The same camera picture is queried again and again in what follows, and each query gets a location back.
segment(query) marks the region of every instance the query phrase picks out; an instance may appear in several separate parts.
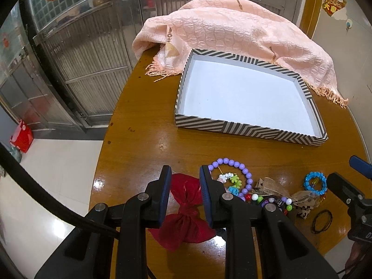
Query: black cable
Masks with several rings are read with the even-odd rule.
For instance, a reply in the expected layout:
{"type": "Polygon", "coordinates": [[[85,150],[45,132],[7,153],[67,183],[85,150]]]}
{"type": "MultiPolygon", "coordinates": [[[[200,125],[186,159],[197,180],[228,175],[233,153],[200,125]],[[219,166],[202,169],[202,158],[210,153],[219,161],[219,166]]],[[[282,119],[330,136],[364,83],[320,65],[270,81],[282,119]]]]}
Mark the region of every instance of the black cable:
{"type": "Polygon", "coordinates": [[[147,267],[147,273],[148,273],[148,276],[149,276],[151,279],[156,279],[155,275],[154,275],[153,272],[149,269],[149,267],[147,267]]]}
{"type": "Polygon", "coordinates": [[[323,211],[320,211],[315,217],[314,217],[314,220],[312,221],[312,225],[311,225],[311,232],[314,233],[314,234],[319,234],[321,232],[324,232],[326,230],[329,229],[329,227],[331,226],[332,224],[332,220],[333,220],[333,216],[332,216],[332,213],[330,210],[323,210],[323,211]],[[329,215],[329,220],[328,222],[326,223],[326,225],[321,228],[320,230],[317,230],[316,229],[316,223],[317,223],[317,219],[320,215],[324,214],[324,213],[328,213],[329,215]]]}
{"type": "Polygon", "coordinates": [[[80,216],[51,196],[22,168],[1,143],[0,164],[28,195],[53,215],[80,229],[119,239],[119,232],[117,230],[80,216]]]}

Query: wooden table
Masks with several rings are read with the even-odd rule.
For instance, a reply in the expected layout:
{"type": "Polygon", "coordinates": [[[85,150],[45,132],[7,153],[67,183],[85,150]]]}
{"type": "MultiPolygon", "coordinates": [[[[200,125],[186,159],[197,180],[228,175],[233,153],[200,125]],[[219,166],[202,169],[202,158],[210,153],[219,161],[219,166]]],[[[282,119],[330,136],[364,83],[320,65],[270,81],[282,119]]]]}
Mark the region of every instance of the wooden table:
{"type": "MultiPolygon", "coordinates": [[[[348,164],[351,155],[364,160],[366,156],[347,109],[313,93],[329,136],[319,147],[177,128],[174,105],[180,76],[153,83],[159,77],[145,75],[146,66],[158,49],[154,47],[142,55],[116,105],[97,164],[91,208],[99,202],[109,206],[120,204],[143,192],[148,182],[159,177],[163,165],[198,178],[200,166],[218,157],[243,162],[255,182],[260,177],[271,177],[291,194],[302,190],[304,176],[310,171],[325,175],[337,171],[367,196],[371,195],[371,182],[348,164]]],[[[177,210],[178,204],[171,196],[167,212],[177,210]]],[[[199,210],[204,217],[203,209],[199,210]]],[[[346,206],[328,192],[321,206],[306,220],[297,219],[296,226],[325,254],[346,236],[350,218],[346,206]],[[323,209],[332,212],[332,225],[328,231],[314,235],[310,225],[323,209]]],[[[147,233],[146,246],[148,266],[159,279],[224,277],[225,244],[218,238],[201,244],[183,244],[169,253],[147,233]]]]}

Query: red bag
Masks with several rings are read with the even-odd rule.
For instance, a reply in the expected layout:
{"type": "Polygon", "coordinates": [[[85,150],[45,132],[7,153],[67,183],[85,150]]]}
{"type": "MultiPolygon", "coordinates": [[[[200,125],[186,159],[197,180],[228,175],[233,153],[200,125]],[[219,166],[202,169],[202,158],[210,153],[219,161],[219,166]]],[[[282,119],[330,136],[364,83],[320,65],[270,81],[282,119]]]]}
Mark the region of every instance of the red bag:
{"type": "Polygon", "coordinates": [[[23,120],[19,121],[18,127],[10,138],[10,143],[22,152],[26,153],[33,141],[30,127],[23,120]]]}

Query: blue bead bracelet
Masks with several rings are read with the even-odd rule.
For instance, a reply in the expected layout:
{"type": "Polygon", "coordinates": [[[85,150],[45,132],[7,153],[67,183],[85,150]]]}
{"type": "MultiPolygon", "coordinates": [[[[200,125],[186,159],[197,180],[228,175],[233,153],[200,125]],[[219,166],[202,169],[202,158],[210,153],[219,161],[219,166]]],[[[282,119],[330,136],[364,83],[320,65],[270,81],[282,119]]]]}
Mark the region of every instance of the blue bead bracelet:
{"type": "Polygon", "coordinates": [[[327,179],[323,175],[323,173],[320,173],[320,172],[310,172],[305,177],[304,187],[305,187],[306,190],[312,191],[312,192],[316,193],[318,196],[319,195],[324,195],[327,192],[327,190],[328,190],[328,188],[327,188],[327,179]],[[311,179],[313,179],[313,178],[316,178],[316,177],[318,177],[319,180],[322,183],[322,189],[321,189],[321,191],[315,190],[313,188],[313,186],[310,185],[310,182],[309,181],[311,179]]]}

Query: red fabric bow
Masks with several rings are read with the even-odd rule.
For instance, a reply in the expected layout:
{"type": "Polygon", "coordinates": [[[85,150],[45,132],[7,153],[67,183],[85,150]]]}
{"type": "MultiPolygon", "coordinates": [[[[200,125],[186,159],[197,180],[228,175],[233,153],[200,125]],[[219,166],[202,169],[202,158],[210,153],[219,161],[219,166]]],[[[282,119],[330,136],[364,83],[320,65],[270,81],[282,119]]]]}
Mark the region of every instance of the red fabric bow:
{"type": "Polygon", "coordinates": [[[202,204],[199,179],[185,174],[173,174],[170,185],[174,199],[179,203],[178,214],[165,217],[160,229],[149,229],[154,239],[169,251],[183,242],[201,243],[216,236],[216,231],[200,219],[195,205],[202,204]]]}

